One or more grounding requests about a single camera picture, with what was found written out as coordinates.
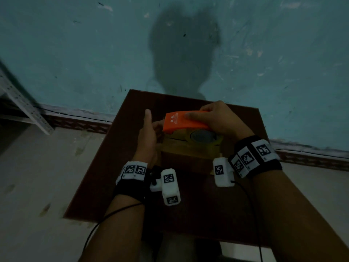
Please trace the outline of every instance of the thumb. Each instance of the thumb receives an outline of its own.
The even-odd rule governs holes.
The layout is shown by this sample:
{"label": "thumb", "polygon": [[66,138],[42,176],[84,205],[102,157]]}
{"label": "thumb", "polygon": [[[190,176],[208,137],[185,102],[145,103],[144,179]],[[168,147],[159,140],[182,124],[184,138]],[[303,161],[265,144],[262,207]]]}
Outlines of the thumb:
{"label": "thumb", "polygon": [[146,109],[143,128],[149,128],[149,127],[153,128],[151,125],[151,111],[150,109]]}
{"label": "thumb", "polygon": [[185,114],[185,117],[190,120],[196,120],[203,123],[208,123],[208,115],[209,112],[201,113],[201,112],[189,112]]}

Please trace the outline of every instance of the wooden tabletop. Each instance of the wooden tabletop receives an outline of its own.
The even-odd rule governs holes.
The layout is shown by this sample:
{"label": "wooden tabletop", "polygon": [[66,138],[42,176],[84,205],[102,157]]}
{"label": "wooden tabletop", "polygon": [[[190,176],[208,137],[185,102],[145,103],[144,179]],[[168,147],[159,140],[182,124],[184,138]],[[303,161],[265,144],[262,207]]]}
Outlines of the wooden tabletop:
{"label": "wooden tabletop", "polygon": [[[198,110],[209,101],[130,90],[114,122],[74,195],[65,218],[95,221],[103,218],[112,200],[115,181],[124,164],[131,160],[143,124],[144,110],[150,109],[153,121],[173,111]],[[268,139],[259,110],[245,106],[229,107],[255,134]],[[233,141],[224,139],[223,156],[233,154]],[[176,170],[181,203],[165,206],[160,192],[150,195],[143,234],[174,232],[199,238],[257,245],[251,206],[241,188],[219,188],[211,175]],[[239,181],[253,198],[249,181]],[[259,221],[262,246],[269,246]]]}

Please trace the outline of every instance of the hand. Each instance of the hand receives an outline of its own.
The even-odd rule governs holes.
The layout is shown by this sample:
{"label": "hand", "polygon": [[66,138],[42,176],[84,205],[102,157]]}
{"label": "hand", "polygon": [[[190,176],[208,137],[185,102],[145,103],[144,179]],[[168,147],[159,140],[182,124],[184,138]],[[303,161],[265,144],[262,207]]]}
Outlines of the hand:
{"label": "hand", "polygon": [[161,135],[164,120],[151,123],[151,111],[146,109],[143,128],[138,134],[138,144],[136,153],[132,161],[140,161],[148,164],[151,169],[156,160],[156,140]]}
{"label": "hand", "polygon": [[252,130],[223,102],[217,101],[202,106],[200,110],[207,113],[190,112],[185,114],[188,119],[207,124],[214,132],[225,136],[243,138],[253,136]]}

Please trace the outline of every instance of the tiled floor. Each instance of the tiled floor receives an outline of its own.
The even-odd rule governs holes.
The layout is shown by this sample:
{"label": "tiled floor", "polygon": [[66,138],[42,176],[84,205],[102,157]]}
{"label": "tiled floor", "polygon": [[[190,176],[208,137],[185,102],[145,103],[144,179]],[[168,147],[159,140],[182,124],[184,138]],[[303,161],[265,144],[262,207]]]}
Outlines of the tiled floor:
{"label": "tiled floor", "polygon": [[[1,261],[78,260],[93,224],[62,219],[104,135],[0,122]],[[285,172],[349,244],[349,173],[284,164]],[[223,254],[259,261],[256,247],[221,243]],[[141,261],[150,261],[143,246]],[[275,261],[263,249],[264,261]],[[166,235],[158,261],[194,261],[193,239]]]}

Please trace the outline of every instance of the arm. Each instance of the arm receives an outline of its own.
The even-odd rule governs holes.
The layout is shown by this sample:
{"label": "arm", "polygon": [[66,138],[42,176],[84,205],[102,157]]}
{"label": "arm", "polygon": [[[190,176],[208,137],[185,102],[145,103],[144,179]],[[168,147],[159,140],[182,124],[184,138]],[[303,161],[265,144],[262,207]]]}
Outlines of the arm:
{"label": "arm", "polygon": [[[151,112],[146,110],[144,125],[138,135],[138,145],[132,161],[148,163],[152,168],[156,162],[156,139],[162,130],[163,121],[151,123]],[[105,215],[126,206],[140,203],[127,195],[116,195]],[[81,255],[86,261],[137,261],[141,246],[144,205],[130,207],[107,218],[97,229]]]}
{"label": "arm", "polygon": [[[222,101],[201,110],[209,112],[189,113],[188,118],[235,140],[254,135]],[[349,261],[347,246],[284,172],[258,174],[251,184],[278,261]]]}

